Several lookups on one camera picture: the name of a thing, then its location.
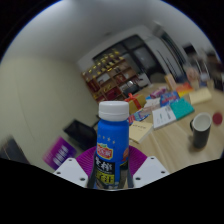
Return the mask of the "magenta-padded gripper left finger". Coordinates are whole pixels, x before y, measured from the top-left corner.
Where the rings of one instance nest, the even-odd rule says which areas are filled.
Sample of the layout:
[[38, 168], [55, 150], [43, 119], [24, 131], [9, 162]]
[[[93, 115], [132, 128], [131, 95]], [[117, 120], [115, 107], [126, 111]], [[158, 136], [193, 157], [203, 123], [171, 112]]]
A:
[[92, 147], [77, 158], [68, 158], [54, 172], [54, 175], [70, 181], [84, 188], [93, 188], [95, 185], [94, 177], [94, 158], [96, 148]]

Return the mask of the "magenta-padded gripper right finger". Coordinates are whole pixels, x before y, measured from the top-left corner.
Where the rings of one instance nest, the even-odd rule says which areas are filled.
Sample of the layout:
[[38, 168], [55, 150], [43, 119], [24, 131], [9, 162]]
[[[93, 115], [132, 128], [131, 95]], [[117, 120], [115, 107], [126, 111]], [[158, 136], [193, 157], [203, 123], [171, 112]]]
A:
[[155, 156], [147, 157], [137, 148], [129, 147], [129, 188], [143, 187], [168, 174], [169, 172]]

